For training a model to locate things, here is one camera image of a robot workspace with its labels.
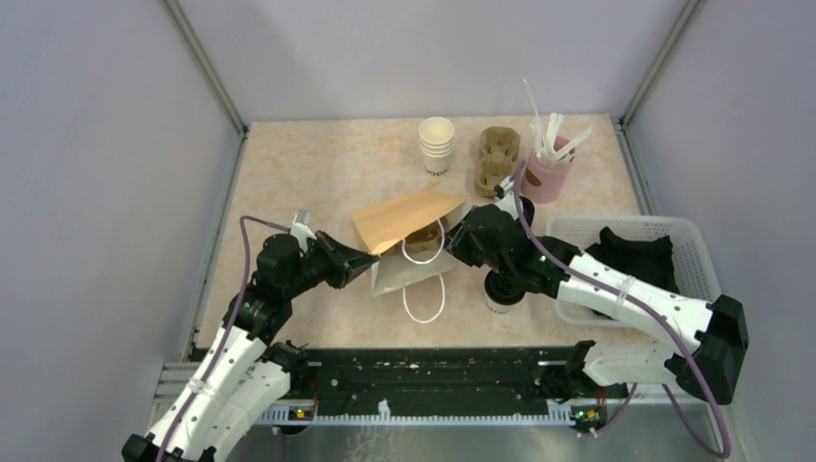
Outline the black plastic cup lid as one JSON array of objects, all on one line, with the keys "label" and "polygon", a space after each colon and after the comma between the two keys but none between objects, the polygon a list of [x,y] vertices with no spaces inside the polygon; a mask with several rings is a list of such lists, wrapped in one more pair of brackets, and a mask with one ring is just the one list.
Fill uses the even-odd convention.
[{"label": "black plastic cup lid", "polygon": [[490,298],[504,304],[521,303],[525,297],[525,291],[511,284],[507,279],[495,271],[487,273],[484,280],[485,300]]}]

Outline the brown paper bag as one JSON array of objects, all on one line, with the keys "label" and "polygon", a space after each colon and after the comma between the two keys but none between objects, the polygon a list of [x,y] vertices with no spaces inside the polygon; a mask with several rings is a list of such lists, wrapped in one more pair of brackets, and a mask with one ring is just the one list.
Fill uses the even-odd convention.
[{"label": "brown paper bag", "polygon": [[[458,265],[446,251],[450,243],[446,233],[461,221],[464,207],[462,197],[427,190],[352,211],[358,243],[378,258],[370,270],[370,294],[400,292],[405,313],[419,324],[440,317],[446,307],[444,273]],[[439,281],[439,308],[421,320],[411,311],[407,289],[429,278]]]}]

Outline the white paper cup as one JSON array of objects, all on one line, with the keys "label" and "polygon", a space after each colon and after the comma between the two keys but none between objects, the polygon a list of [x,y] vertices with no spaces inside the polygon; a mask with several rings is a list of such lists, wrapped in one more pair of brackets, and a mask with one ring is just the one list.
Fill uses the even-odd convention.
[{"label": "white paper cup", "polygon": [[487,298],[485,300],[485,305],[491,312],[493,312],[495,314],[500,314],[500,315],[507,314],[507,313],[515,310],[516,307],[518,306],[517,303],[504,304],[504,303],[499,303],[497,301],[494,301],[494,300],[492,300],[490,298]]}]

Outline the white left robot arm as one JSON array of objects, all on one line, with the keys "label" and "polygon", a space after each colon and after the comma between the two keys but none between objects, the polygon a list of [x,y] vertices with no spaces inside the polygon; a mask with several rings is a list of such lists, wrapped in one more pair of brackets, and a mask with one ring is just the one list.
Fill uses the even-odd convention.
[{"label": "white left robot arm", "polygon": [[379,258],[322,231],[268,237],[256,269],[205,358],[165,414],[123,445],[126,461],[224,461],[281,397],[307,389],[304,352],[276,341],[293,314],[293,300],[326,284],[342,289]]}]

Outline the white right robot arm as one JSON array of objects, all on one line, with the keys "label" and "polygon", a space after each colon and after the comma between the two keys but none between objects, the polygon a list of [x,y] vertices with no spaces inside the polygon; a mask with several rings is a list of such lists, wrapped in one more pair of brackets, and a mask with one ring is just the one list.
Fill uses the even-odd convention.
[{"label": "white right robot arm", "polygon": [[582,341],[564,370],[567,389],[588,397],[600,386],[675,382],[687,394],[733,402],[749,348],[742,303],[669,292],[614,269],[553,236],[535,236],[520,197],[472,207],[445,234],[445,249],[470,267],[487,267],[512,294],[583,305],[653,338],[605,346]]}]

